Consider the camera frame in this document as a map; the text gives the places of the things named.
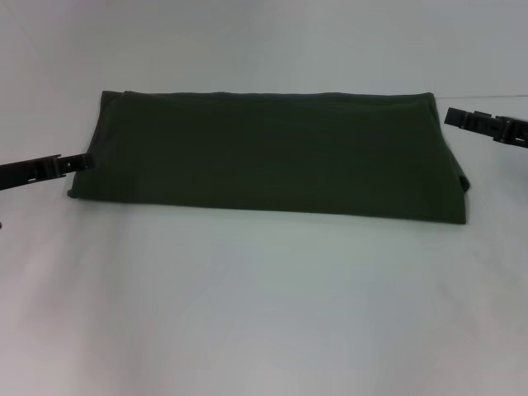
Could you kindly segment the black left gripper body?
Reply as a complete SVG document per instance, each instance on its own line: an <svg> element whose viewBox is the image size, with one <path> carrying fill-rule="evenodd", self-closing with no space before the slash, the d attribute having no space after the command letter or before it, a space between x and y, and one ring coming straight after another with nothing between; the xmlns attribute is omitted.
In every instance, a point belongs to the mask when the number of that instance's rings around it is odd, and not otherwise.
<svg viewBox="0 0 528 396"><path fill-rule="evenodd" d="M16 188L38 181L37 159L0 166L0 190Z"/></svg>

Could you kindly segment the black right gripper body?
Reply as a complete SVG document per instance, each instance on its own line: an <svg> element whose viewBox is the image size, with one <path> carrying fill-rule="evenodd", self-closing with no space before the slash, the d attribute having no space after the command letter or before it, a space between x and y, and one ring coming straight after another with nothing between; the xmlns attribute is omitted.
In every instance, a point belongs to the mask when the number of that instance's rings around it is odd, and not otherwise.
<svg viewBox="0 0 528 396"><path fill-rule="evenodd" d="M499 132L494 138L496 142L524 149L528 148L528 122L526 120L505 116L497 116L496 119L500 122Z"/></svg>

